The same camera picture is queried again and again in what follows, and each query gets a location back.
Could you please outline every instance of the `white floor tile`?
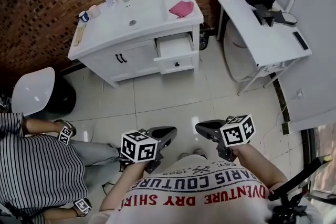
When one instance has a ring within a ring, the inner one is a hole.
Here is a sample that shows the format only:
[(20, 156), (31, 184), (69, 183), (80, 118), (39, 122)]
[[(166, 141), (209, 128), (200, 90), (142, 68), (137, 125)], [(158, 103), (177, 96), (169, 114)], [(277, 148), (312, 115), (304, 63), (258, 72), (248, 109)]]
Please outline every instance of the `white floor tile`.
[(105, 82), (103, 91), (103, 80), (87, 68), (65, 78), (74, 86), (77, 94), (75, 108), (63, 117), (65, 120), (89, 120), (135, 112), (133, 80), (122, 81), (120, 87), (115, 89)]
[(202, 65), (198, 71), (159, 73), (134, 79), (137, 112), (170, 108), (210, 99)]
[(104, 84), (99, 118), (135, 113), (133, 79), (119, 82), (119, 88)]
[(213, 100), (213, 104), (218, 119), (225, 120), (230, 115), (252, 115), (257, 132), (251, 139), (251, 145), (263, 155), (268, 154), (267, 157), (275, 158), (289, 151), (287, 137), (277, 131), (280, 128), (275, 128), (266, 135), (276, 126), (281, 111), (273, 86), (244, 92), (241, 96), (218, 98)]
[(289, 151), (288, 136), (282, 134), (280, 125), (264, 135), (264, 144), (266, 149), (265, 156), (270, 159)]
[(290, 150), (289, 157), (290, 157), (290, 178), (293, 178), (303, 170), (302, 145), (299, 145)]
[(302, 144), (302, 138), (300, 132), (293, 132), (288, 134), (289, 149), (293, 149)]
[(137, 113), (138, 128), (149, 129), (157, 126), (174, 126), (177, 137), (169, 147), (163, 150), (162, 164), (156, 172), (163, 171), (177, 161), (183, 152), (191, 153), (202, 148), (209, 159), (218, 159), (217, 144), (199, 135), (195, 125), (201, 121), (215, 119), (211, 101), (204, 101), (173, 108)]
[(76, 127), (77, 134), (74, 140), (90, 142), (96, 127), (97, 120), (72, 121), (71, 124)]
[[(211, 97), (214, 99), (237, 94), (241, 84), (234, 81), (229, 74), (223, 44), (218, 42), (215, 36), (210, 36), (208, 47), (202, 50), (200, 55)], [(267, 80), (268, 77), (258, 78), (247, 91), (262, 88)]]
[(283, 173), (284, 175), (290, 179), (290, 157), (289, 157), (289, 152), (286, 152), (274, 159), (271, 160), (271, 162), (277, 166)]
[(135, 114), (97, 119), (92, 141), (120, 147), (121, 134), (137, 130), (136, 122)]
[[(87, 68), (78, 70), (68, 76), (70, 76), (70, 83), (75, 87), (77, 101), (74, 110), (63, 119), (79, 121), (97, 118), (102, 97), (103, 80)], [(73, 81), (79, 81), (78, 83), (82, 86), (75, 86)]]

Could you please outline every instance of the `hand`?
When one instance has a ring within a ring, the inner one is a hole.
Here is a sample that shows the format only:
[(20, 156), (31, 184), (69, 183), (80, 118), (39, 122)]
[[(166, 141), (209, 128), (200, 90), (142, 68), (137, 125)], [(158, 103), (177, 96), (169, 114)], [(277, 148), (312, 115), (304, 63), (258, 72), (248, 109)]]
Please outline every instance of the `hand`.
[(147, 164), (149, 163), (150, 161), (146, 161), (146, 162), (141, 162), (141, 163), (133, 163), (131, 164), (130, 166), (133, 166), (133, 167), (139, 167), (139, 168), (143, 168), (145, 169)]
[(235, 156), (238, 156), (242, 151), (244, 151), (244, 149), (247, 147), (247, 144), (243, 144), (243, 145), (238, 145), (238, 146), (231, 146), (231, 150), (232, 153)]

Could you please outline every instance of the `jeans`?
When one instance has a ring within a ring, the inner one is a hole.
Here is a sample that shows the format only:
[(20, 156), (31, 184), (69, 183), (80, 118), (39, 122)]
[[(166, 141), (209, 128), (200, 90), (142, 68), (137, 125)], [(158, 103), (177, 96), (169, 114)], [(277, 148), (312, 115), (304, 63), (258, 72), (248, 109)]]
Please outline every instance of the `jeans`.
[(108, 144), (71, 140), (85, 166), (84, 183), (88, 192), (111, 180), (120, 170), (118, 150)]

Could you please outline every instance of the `cabinet handle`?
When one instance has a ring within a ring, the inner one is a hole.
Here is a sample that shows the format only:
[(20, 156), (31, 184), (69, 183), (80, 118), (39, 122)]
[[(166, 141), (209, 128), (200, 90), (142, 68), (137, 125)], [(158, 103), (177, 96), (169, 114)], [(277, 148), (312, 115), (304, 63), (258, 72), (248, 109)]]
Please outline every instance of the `cabinet handle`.
[(120, 59), (118, 58), (118, 55), (116, 54), (115, 56), (118, 59), (119, 63), (122, 63), (122, 61), (120, 61)]
[(122, 58), (122, 54), (119, 54), (119, 55), (120, 55), (121, 60), (123, 60), (124, 62), (127, 62), (124, 58)]

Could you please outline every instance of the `phone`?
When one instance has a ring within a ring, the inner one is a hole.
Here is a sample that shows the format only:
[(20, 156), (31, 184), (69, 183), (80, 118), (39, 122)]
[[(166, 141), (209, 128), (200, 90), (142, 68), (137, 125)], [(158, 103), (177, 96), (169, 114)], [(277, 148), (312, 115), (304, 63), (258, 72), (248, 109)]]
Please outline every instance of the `phone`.
[(305, 41), (303, 40), (303, 38), (300, 36), (300, 34), (298, 32), (293, 32), (293, 35), (296, 37), (296, 39), (298, 40), (298, 42), (300, 43), (301, 47), (304, 50), (308, 50), (308, 46), (305, 43)]

